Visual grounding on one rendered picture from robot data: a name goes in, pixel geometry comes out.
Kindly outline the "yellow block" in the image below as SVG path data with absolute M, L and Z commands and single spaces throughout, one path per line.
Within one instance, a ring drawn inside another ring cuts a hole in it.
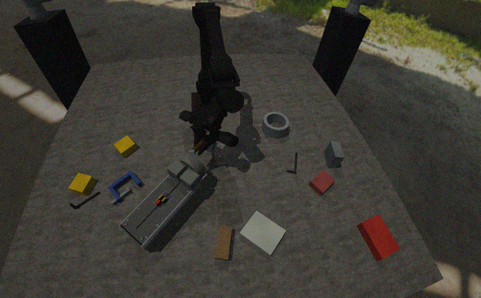
M 117 152 L 123 156 L 123 158 L 137 149 L 136 144 L 128 136 L 125 136 L 113 145 L 115 146 Z
M 95 179 L 92 176 L 78 173 L 70 184 L 69 189 L 74 193 L 87 196 L 94 182 Z

